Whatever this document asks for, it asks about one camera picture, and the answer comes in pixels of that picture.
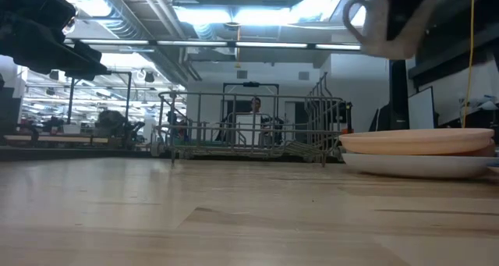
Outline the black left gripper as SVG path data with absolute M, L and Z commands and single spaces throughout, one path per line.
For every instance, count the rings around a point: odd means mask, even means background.
M 102 57 L 80 40 L 64 45 L 63 29 L 75 15 L 75 7 L 66 0 L 0 0 L 0 55 L 39 73 L 65 70 L 66 77 L 76 80 L 108 75 L 105 66 L 74 69 L 100 65 Z

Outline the grey plastic mug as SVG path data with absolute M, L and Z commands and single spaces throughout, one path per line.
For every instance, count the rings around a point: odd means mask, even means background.
M 342 11 L 342 22 L 359 42 L 362 53 L 391 60 L 410 59 L 418 49 L 437 2 L 422 0 L 394 40 L 387 39 L 388 0 L 349 0 Z M 350 10 L 354 5 L 361 5 L 366 10 L 361 30 L 353 25 L 350 18 Z

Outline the pink plate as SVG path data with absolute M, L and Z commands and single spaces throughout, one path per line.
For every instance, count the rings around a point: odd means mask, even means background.
M 359 154 L 439 155 L 478 151 L 494 137 L 492 129 L 404 129 L 349 133 L 339 137 L 342 146 Z

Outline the grey wire dish rack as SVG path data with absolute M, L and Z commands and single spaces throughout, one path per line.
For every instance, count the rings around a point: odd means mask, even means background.
M 322 75 L 304 95 L 276 83 L 223 83 L 219 92 L 159 93 L 157 139 L 150 152 L 176 158 L 294 158 L 325 165 L 341 160 L 352 132 L 352 104 L 333 96 Z

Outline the far workbench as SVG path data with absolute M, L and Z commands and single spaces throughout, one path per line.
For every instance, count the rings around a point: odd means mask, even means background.
M 4 135 L 6 140 L 10 141 L 33 141 L 32 136 L 22 135 Z M 69 136 L 39 136 L 40 142 L 62 142 L 62 143 L 84 143 L 84 144 L 107 144 L 108 138 L 102 137 L 69 137 Z

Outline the black pillar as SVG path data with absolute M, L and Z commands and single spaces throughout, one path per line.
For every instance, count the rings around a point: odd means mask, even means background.
M 409 128 L 408 88 L 405 60 L 391 60 L 389 94 L 391 129 Z

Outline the white board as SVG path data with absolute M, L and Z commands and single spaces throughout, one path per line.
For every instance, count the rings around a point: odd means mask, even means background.
M 408 110 L 410 129 L 433 129 L 435 127 L 433 88 L 428 87 L 408 97 Z

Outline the long ceiling light bar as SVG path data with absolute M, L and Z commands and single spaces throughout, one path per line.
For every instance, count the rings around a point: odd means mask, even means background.
M 256 42 L 256 41 L 156 41 L 156 40 L 123 40 L 123 39 L 66 39 L 65 44 L 81 42 L 88 45 L 115 45 L 115 46 L 172 46 L 192 48 L 289 48 L 325 51 L 359 51 L 357 44 L 307 44 L 285 42 Z

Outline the opaque white plate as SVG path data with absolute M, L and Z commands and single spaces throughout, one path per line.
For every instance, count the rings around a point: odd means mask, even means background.
M 490 172 L 488 165 L 499 162 L 495 157 L 437 155 L 342 155 L 346 165 L 358 172 L 379 176 L 420 179 L 471 179 Z

